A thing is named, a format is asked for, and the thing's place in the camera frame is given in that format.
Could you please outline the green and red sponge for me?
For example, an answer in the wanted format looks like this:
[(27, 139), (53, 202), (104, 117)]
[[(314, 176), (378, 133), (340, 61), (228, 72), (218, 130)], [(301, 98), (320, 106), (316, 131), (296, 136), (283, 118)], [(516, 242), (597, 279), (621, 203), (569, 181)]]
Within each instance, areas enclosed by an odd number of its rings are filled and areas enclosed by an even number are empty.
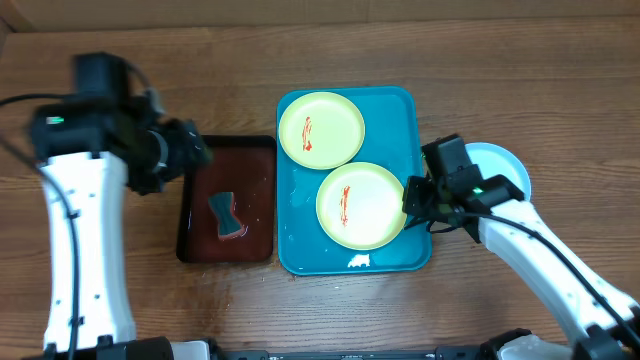
[(217, 221), (217, 235), (220, 241), (243, 236), (247, 231), (236, 214), (236, 199), (233, 192), (218, 192), (208, 198), (208, 205)]

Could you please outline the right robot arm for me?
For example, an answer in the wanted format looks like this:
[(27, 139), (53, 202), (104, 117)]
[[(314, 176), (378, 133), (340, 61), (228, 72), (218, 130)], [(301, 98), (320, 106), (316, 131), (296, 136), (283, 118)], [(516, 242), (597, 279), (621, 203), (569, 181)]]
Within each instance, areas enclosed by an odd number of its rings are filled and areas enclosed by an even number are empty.
[(411, 176), (403, 210), (411, 226), (465, 230), (509, 265), (558, 322), (573, 358), (638, 358), (638, 302), (573, 253), (505, 176)]

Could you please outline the light blue plate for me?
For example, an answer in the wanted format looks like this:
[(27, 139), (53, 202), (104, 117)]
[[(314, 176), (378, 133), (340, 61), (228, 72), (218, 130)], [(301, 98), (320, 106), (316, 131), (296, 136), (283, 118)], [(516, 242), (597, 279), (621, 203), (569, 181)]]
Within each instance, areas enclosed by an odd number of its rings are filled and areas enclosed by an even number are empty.
[(471, 162), (479, 167), (484, 179), (503, 175), (524, 193), (527, 201), (531, 200), (532, 183), (529, 173), (513, 153), (486, 142), (468, 143), (465, 148)]

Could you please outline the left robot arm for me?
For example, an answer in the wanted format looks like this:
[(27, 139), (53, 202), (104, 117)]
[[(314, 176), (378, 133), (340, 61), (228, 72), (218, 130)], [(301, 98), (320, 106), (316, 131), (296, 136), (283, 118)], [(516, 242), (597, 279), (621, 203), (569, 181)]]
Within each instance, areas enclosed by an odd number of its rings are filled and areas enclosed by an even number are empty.
[(128, 355), (133, 349), (124, 193), (160, 192), (211, 159), (192, 121), (158, 118), (145, 102), (104, 99), (43, 105), (34, 112), (30, 136), (43, 175), (52, 266), (46, 359)]

